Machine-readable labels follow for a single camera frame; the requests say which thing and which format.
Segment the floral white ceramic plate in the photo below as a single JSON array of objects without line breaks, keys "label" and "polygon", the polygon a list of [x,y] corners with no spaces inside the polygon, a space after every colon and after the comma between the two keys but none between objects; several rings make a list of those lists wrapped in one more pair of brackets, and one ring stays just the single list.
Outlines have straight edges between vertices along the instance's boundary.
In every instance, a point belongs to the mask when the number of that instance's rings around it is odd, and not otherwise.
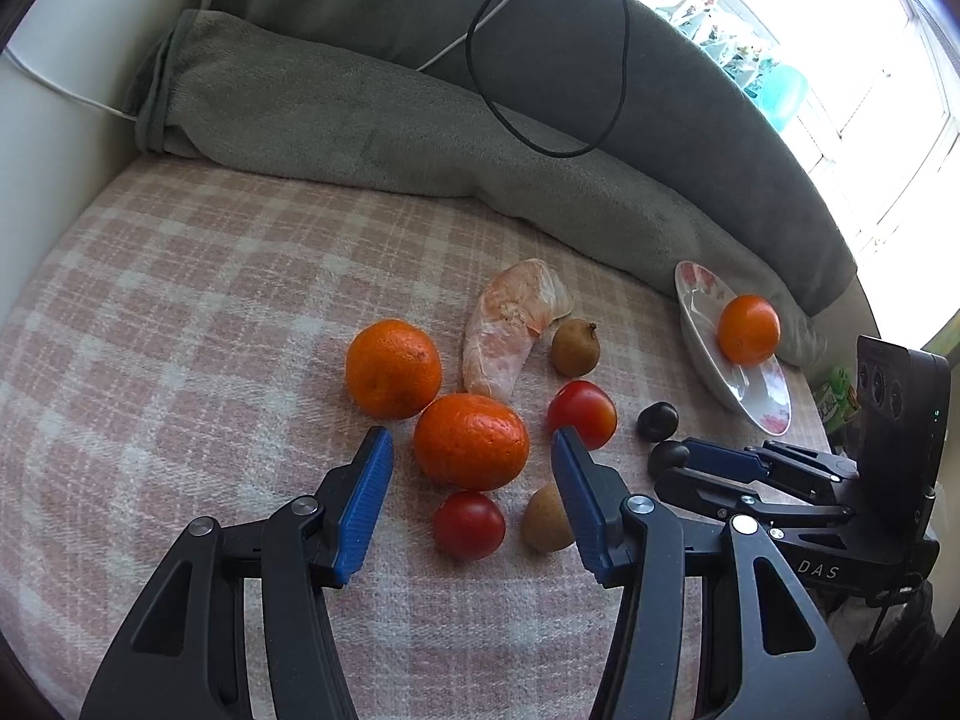
[{"label": "floral white ceramic plate", "polygon": [[680,305],[680,330],[686,351],[709,393],[727,410],[745,416],[768,436],[781,437],[793,421],[788,379],[776,358],[758,366],[739,366],[719,348],[718,322],[736,297],[706,266],[681,260],[674,268]]}]

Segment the blue detergent bottle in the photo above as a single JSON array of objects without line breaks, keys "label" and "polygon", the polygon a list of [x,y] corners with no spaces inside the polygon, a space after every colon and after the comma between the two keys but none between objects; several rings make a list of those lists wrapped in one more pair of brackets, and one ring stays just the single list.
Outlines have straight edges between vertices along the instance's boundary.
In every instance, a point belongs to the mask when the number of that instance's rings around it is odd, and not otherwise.
[{"label": "blue detergent bottle", "polygon": [[797,68],[779,64],[763,75],[755,106],[768,124],[781,133],[804,103],[809,82]]}]

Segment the white cabinet side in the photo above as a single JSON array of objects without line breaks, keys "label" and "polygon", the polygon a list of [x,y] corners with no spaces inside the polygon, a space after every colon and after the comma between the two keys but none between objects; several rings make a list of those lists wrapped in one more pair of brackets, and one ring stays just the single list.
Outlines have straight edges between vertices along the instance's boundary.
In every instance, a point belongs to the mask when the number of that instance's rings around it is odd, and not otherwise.
[{"label": "white cabinet side", "polygon": [[2,312],[135,158],[121,115],[146,51],[200,0],[34,0],[2,47]]}]

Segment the small tangerine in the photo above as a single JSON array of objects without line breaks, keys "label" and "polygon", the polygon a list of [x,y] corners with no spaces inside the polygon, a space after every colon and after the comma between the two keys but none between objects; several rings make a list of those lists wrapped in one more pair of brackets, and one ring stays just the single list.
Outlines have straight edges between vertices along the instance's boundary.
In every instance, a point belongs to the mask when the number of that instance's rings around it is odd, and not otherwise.
[{"label": "small tangerine", "polygon": [[523,418],[508,405],[483,395],[450,394],[421,413],[412,452],[434,483],[483,493],[523,472],[530,439]]},{"label": "small tangerine", "polygon": [[365,415],[398,421],[420,415],[438,395],[443,366],[427,333],[386,319],[353,338],[345,359],[345,385]]}]

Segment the peeled pomelo segment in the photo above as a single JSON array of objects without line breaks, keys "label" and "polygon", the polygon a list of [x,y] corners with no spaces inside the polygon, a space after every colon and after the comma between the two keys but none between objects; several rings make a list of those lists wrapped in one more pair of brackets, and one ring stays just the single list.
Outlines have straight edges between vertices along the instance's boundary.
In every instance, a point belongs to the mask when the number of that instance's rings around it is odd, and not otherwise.
[{"label": "peeled pomelo segment", "polygon": [[573,307],[562,278],[543,260],[521,260],[498,273],[464,330],[460,374],[467,394],[506,403],[535,343]]}]

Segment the large orange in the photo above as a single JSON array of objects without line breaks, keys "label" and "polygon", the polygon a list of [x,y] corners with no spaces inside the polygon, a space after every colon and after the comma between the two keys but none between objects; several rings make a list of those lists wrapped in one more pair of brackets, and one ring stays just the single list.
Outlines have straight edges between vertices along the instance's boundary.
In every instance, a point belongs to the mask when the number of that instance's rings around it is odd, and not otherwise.
[{"label": "large orange", "polygon": [[775,308],[757,294],[743,294],[724,307],[718,323],[722,354],[739,366],[758,366],[776,353],[781,323]]}]

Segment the small red cherry tomato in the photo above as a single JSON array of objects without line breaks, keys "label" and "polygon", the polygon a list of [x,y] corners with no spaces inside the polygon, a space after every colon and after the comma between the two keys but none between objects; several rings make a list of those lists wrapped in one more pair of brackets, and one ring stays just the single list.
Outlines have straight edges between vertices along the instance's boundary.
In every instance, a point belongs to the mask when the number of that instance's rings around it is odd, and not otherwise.
[{"label": "small red cherry tomato", "polygon": [[434,543],[457,561],[480,561],[500,548],[506,520],[500,507],[480,493],[451,494],[433,518]]}]

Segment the lower rolled grey blanket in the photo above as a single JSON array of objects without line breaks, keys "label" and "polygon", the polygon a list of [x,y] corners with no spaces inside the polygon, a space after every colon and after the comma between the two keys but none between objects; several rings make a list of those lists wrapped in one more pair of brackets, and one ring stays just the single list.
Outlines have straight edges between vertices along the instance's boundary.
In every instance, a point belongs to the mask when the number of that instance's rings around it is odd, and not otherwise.
[{"label": "lower rolled grey blanket", "polygon": [[185,10],[124,99],[145,153],[427,199],[477,199],[670,293],[696,260],[781,320],[779,357],[812,366],[827,340],[752,247],[680,193],[605,153],[552,160],[464,88],[351,50]]}]

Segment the dark plum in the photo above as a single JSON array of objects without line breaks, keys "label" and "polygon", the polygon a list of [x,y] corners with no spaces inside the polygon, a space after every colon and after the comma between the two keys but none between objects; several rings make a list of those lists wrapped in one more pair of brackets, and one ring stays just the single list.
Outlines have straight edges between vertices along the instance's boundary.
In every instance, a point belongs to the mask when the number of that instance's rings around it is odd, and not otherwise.
[{"label": "dark plum", "polygon": [[636,418],[636,434],[646,442],[669,440],[679,429],[679,411],[669,401],[646,406]]}]

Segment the upper grey folded blanket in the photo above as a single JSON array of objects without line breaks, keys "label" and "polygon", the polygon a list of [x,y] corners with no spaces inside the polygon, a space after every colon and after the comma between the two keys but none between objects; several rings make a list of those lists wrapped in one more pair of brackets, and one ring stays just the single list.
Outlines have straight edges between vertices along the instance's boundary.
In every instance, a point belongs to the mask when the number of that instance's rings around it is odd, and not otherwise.
[{"label": "upper grey folded blanket", "polygon": [[478,89],[508,135],[607,154],[760,255],[807,314],[856,264],[820,193],[754,103],[636,0],[210,0],[314,43]]}]

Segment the larger red tomato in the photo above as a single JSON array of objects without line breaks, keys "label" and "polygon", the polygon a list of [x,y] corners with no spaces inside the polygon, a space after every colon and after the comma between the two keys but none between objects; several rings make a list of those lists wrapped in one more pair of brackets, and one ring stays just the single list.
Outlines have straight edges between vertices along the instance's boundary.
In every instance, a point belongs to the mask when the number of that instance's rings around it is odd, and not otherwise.
[{"label": "larger red tomato", "polygon": [[589,450],[604,447],[619,426],[617,408],[601,387],[587,380],[573,380],[556,392],[547,410],[547,427],[574,427]]}]

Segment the brown longan with stem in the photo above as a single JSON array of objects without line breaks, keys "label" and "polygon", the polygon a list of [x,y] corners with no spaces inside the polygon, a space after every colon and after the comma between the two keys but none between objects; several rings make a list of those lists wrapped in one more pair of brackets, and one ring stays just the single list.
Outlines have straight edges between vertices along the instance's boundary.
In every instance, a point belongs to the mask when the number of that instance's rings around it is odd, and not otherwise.
[{"label": "brown longan with stem", "polygon": [[555,371],[576,379],[589,374],[601,359],[597,325],[584,319],[566,319],[556,328],[550,346]]}]

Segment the pink plaid blanket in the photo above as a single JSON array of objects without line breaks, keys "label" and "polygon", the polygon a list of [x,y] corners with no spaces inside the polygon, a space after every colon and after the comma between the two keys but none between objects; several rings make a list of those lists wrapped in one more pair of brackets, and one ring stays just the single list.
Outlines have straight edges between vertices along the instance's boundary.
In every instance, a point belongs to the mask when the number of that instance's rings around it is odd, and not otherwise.
[{"label": "pink plaid blanket", "polygon": [[[601,460],[649,484],[638,413],[743,447],[755,426],[708,394],[679,309],[620,271],[473,200],[425,200],[140,160],[83,211],[2,332],[2,629],[65,717],[156,564],[199,515],[267,517],[347,461],[368,429],[343,363],[361,328],[427,332],[446,390],[478,294],[550,263],[594,320],[619,427]],[[509,532],[459,564],[433,543],[443,488],[412,429],[366,561],[327,598],[364,718],[583,718],[619,597],[574,550]]]}]

